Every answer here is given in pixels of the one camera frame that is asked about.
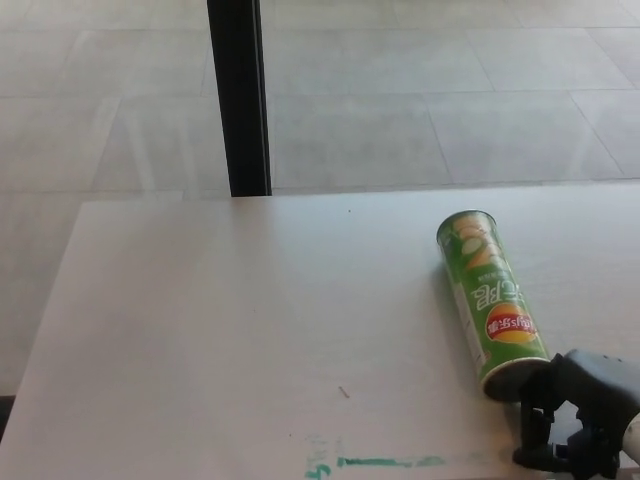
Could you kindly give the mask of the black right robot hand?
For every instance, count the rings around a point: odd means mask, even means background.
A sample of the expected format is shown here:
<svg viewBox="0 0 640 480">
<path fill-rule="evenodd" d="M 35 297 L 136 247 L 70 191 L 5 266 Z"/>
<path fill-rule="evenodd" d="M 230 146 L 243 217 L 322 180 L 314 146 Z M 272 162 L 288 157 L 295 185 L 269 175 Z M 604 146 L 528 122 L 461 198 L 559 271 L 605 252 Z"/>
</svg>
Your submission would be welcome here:
<svg viewBox="0 0 640 480">
<path fill-rule="evenodd" d="M 556 355 L 519 390 L 520 438 L 512 460 L 575 479 L 617 477 L 620 455 L 639 460 L 639 367 L 620 358 L 574 349 Z M 550 441 L 555 412 L 577 408 L 582 428 L 564 444 Z"/>
</svg>

